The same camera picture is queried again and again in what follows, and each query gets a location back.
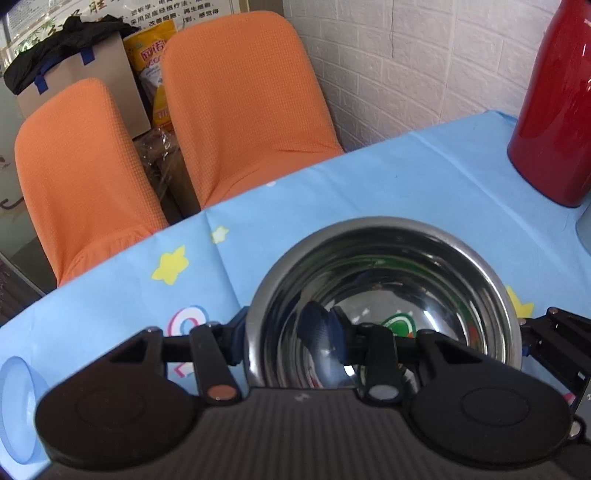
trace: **yellow snack bag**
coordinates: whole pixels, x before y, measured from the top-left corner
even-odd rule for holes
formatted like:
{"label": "yellow snack bag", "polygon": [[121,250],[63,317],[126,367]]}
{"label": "yellow snack bag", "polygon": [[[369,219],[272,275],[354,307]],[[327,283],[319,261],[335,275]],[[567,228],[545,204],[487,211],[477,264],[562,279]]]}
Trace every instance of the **yellow snack bag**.
{"label": "yellow snack bag", "polygon": [[166,42],[176,33],[173,20],[165,20],[124,39],[123,44],[132,68],[152,102],[152,125],[172,130],[168,103],[162,85],[160,57]]}

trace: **stainless steel bowl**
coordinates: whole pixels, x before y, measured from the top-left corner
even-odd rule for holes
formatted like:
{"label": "stainless steel bowl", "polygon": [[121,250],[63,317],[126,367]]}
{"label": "stainless steel bowl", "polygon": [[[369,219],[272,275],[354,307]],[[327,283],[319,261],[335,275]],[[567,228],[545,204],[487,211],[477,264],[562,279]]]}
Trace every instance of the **stainless steel bowl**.
{"label": "stainless steel bowl", "polygon": [[302,322],[310,301],[338,305],[354,323],[382,323],[398,335],[433,329],[521,366],[519,324],[500,279],[466,244],[425,223],[355,219],[289,250],[264,278],[246,318],[251,386],[358,384],[356,368],[334,357],[324,323]]}

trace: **orange chair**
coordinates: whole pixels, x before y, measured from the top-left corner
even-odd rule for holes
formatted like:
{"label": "orange chair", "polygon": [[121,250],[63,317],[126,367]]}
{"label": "orange chair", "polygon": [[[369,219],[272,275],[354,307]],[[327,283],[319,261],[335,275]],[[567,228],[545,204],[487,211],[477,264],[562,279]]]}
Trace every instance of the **orange chair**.
{"label": "orange chair", "polygon": [[277,14],[183,30],[168,42],[162,69],[202,206],[343,153],[301,41]]}
{"label": "orange chair", "polygon": [[22,125],[18,178],[58,286],[167,226],[107,86],[77,82]]}

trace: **star pattern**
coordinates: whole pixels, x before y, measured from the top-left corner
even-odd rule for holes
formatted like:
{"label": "star pattern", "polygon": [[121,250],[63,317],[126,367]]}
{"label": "star pattern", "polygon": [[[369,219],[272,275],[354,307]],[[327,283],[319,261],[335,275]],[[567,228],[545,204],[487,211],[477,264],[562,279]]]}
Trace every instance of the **star pattern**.
{"label": "star pattern", "polygon": [[189,266],[189,260],[184,254],[184,245],[171,254],[163,254],[160,257],[160,266],[152,273],[152,280],[162,280],[166,285],[174,285],[178,275]]}
{"label": "star pattern", "polygon": [[220,225],[212,233],[212,241],[214,244],[221,244],[226,241],[226,235],[230,232],[226,227]]}
{"label": "star pattern", "polygon": [[534,304],[521,303],[517,293],[515,293],[513,288],[511,288],[509,285],[507,285],[507,293],[509,294],[509,298],[511,299],[511,303],[513,304],[513,308],[517,314],[517,318],[531,318],[531,315],[534,313]]}

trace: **red thermos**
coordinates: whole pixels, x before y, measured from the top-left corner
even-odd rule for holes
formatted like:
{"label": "red thermos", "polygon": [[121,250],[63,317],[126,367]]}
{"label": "red thermos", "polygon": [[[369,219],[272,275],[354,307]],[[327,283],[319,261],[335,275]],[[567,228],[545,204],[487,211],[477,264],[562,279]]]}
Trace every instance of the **red thermos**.
{"label": "red thermos", "polygon": [[562,0],[507,150],[523,177],[576,207],[591,189],[591,1]]}

